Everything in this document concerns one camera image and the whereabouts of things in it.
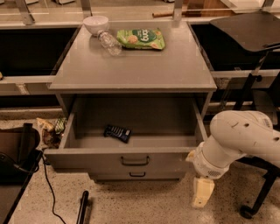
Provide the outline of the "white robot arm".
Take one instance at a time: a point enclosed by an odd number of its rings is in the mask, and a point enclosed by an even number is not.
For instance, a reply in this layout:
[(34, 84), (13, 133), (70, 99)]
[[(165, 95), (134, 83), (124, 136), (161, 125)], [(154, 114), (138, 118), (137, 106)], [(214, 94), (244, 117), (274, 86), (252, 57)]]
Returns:
[(226, 110), (216, 114), (210, 122), (210, 136), (185, 159), (197, 172), (192, 206), (204, 207), (214, 191), (214, 181), (234, 161), (246, 156), (256, 156), (279, 167), (280, 132), (259, 111)]

